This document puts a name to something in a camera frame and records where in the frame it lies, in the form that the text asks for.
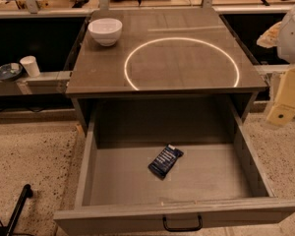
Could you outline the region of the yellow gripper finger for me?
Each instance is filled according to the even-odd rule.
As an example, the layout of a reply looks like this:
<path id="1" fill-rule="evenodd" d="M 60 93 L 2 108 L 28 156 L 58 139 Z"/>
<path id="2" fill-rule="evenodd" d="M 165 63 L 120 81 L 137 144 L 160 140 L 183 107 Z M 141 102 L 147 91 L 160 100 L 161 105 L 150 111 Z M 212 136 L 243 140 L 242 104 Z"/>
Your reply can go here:
<path id="1" fill-rule="evenodd" d="M 280 76 L 280 82 L 266 116 L 274 127 L 283 127 L 295 117 L 295 65 Z"/>
<path id="2" fill-rule="evenodd" d="M 267 29 L 257 40 L 257 45 L 264 48 L 272 48 L 277 45 L 281 22 Z"/>

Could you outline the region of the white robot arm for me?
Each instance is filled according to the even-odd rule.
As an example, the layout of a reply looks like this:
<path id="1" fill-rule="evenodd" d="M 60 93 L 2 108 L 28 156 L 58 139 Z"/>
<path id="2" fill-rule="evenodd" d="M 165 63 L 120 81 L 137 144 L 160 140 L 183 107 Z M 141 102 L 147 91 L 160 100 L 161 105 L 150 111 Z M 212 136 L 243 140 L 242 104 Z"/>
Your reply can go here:
<path id="1" fill-rule="evenodd" d="M 277 56 L 289 63 L 280 76 L 278 89 L 267 107 L 266 122 L 283 127 L 295 117 L 295 5 L 283 20 L 266 30 L 257 40 L 264 48 L 277 48 Z"/>

